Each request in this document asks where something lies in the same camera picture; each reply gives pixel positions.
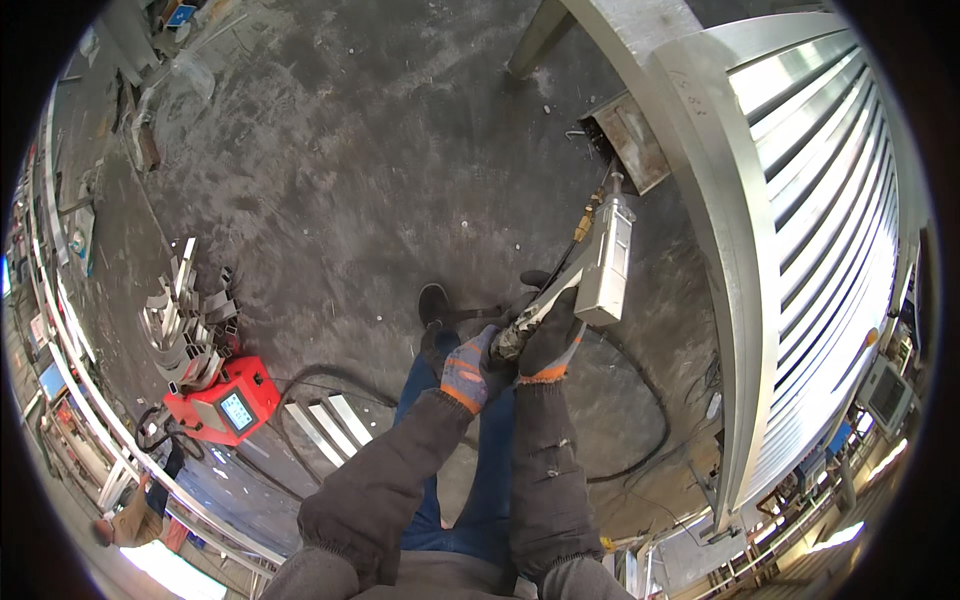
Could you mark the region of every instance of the metal scrap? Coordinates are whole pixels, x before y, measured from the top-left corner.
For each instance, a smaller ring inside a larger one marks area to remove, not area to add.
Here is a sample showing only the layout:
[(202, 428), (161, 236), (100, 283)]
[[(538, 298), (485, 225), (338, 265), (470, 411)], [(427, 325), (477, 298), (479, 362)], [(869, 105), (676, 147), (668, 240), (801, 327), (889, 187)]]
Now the metal scrap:
[(170, 261), (173, 278), (163, 274), (157, 279), (162, 293), (148, 297), (137, 315), (156, 369), (175, 395), (213, 385), (236, 344), (240, 304), (231, 294), (233, 270), (224, 267), (222, 289), (203, 297), (194, 288), (195, 243), (196, 238), (187, 239), (182, 259)]

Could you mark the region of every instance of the factory floor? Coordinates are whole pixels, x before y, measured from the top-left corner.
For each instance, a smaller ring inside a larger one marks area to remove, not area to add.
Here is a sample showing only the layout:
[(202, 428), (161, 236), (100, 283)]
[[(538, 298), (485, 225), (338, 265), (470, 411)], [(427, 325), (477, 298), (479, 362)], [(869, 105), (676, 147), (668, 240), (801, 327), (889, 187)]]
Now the factory floor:
[[(156, 87), (161, 162), (147, 174), (109, 131), (109, 56), (91, 67), (77, 56), (69, 74), (83, 78), (60, 87), (55, 127), (66, 193), (94, 170), (97, 222), (91, 277), (74, 264), (64, 278), (116, 410), (135, 422), (162, 399), (135, 314), (191, 236), (199, 290), (213, 289), (222, 266), (236, 270), (245, 352), (281, 390), (319, 364), (396, 398), (419, 347), (424, 283), (442, 283), (458, 308), (486, 307), (525, 291), (520, 272), (552, 267), (607, 168), (564, 132), (623, 84), (580, 28), (530, 81), (506, 76), (536, 5), (234, 2), (221, 22), (247, 18), (199, 53), (216, 77), (211, 101), (183, 76)], [(706, 506), (691, 466), (705, 475), (719, 461), (720, 419), (706, 419), (702, 381), (716, 352), (713, 311), (684, 204), (667, 178), (631, 208), (629, 289), (611, 331), (644, 375), (590, 336), (566, 384), (588, 477), (640, 461), (666, 433), (645, 468), (590, 486), (597, 524), (614, 539)], [(461, 335), (479, 326), (466, 322)], [(390, 427), (391, 409), (343, 382), (314, 382), (343, 389), (374, 436)], [(333, 470), (295, 422), (281, 423), (319, 476)], [(250, 441), (237, 448), (248, 461), (295, 494), (316, 489), (274, 429)], [(467, 496), (471, 446), (441, 471), (447, 522)], [(208, 453), (178, 481), (255, 539), (296, 550), (299, 502), (224, 451), (225, 465)]]

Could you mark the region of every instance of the blue jeans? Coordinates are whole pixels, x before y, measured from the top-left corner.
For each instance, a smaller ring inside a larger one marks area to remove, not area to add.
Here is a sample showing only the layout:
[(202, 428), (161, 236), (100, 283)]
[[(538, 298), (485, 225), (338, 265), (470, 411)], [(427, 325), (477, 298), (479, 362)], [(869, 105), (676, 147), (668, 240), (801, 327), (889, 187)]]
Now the blue jeans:
[[(167, 464), (163, 466), (163, 472), (170, 475), (171, 479), (177, 479), (177, 473), (183, 468), (183, 450), (180, 446), (171, 440), (174, 445), (167, 457)], [(170, 491), (161, 486), (157, 481), (150, 487), (147, 494), (147, 506), (152, 508), (155, 513), (163, 518), (164, 511), (167, 510), (167, 499), (170, 497)]]
[[(435, 344), (440, 355), (447, 356), (460, 346), (460, 340), (454, 331), (443, 329), (437, 333)], [(394, 425), (403, 419), (423, 390), (439, 387), (437, 376), (418, 354), (400, 393)], [(480, 413), (476, 474), (467, 504), (453, 528), (441, 527), (434, 475), (423, 482), (423, 502), (400, 535), (401, 549), (443, 550), (468, 554), (498, 566), (508, 563), (514, 400), (513, 388), (507, 388)]]

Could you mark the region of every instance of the red laser welding machine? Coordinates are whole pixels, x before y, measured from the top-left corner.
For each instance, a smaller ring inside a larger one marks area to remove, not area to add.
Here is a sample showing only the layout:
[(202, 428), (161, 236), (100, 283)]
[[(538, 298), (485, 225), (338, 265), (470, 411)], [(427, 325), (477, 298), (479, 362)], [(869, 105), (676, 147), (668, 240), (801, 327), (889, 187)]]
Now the red laser welding machine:
[(226, 363), (215, 385), (163, 403), (191, 438), (237, 445), (270, 418), (280, 392), (260, 358), (246, 356)]

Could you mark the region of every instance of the dark gray sleeve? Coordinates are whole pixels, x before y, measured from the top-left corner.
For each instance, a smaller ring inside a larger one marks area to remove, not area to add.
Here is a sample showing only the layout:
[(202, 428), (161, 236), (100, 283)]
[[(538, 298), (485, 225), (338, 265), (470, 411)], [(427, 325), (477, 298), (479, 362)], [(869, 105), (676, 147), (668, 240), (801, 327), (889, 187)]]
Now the dark gray sleeve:
[(307, 546), (280, 566), (263, 600), (346, 600), (360, 591), (357, 573), (343, 558)]
[(566, 561), (604, 555), (561, 385), (516, 387), (510, 547), (517, 570), (538, 587)]
[(579, 558), (567, 561), (550, 569), (540, 586), (540, 598), (543, 600), (627, 600), (633, 596), (627, 593), (604, 568), (593, 558)]
[(472, 420), (450, 395), (424, 391), (400, 423), (362, 447), (303, 501), (297, 524), (304, 545), (346, 559), (361, 589), (390, 584), (400, 533), (423, 500), (423, 481), (437, 474)]

